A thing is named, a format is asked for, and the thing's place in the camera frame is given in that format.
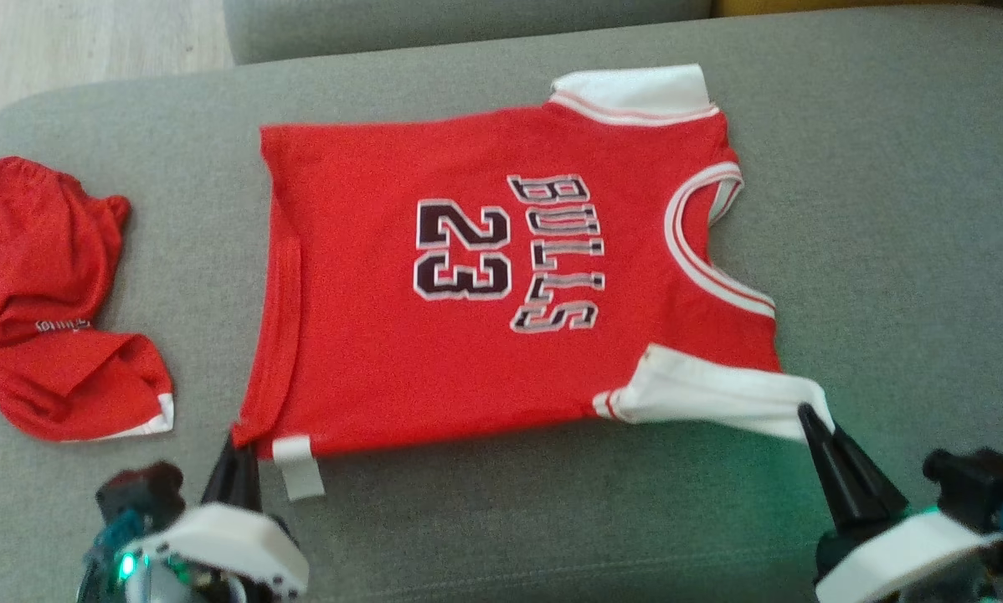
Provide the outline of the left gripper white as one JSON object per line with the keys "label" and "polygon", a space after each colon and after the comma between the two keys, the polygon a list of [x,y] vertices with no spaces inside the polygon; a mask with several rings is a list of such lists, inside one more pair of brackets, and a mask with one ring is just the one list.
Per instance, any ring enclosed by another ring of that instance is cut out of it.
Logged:
{"label": "left gripper white", "polygon": [[[238,474],[238,505],[223,504]],[[297,602],[309,561],[263,511],[255,446],[224,441],[192,508],[157,530],[126,508],[85,554],[80,602]]]}

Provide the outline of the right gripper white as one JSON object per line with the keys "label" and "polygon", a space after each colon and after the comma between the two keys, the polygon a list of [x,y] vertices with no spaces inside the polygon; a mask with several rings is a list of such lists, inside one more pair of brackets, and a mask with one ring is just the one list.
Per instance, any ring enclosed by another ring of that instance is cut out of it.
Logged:
{"label": "right gripper white", "polygon": [[[799,421],[838,530],[904,515],[907,497],[845,429],[828,428],[809,404],[800,405]],[[929,510],[858,546],[819,581],[815,595],[819,602],[877,602],[903,595],[1000,543],[1003,531],[976,532]]]}

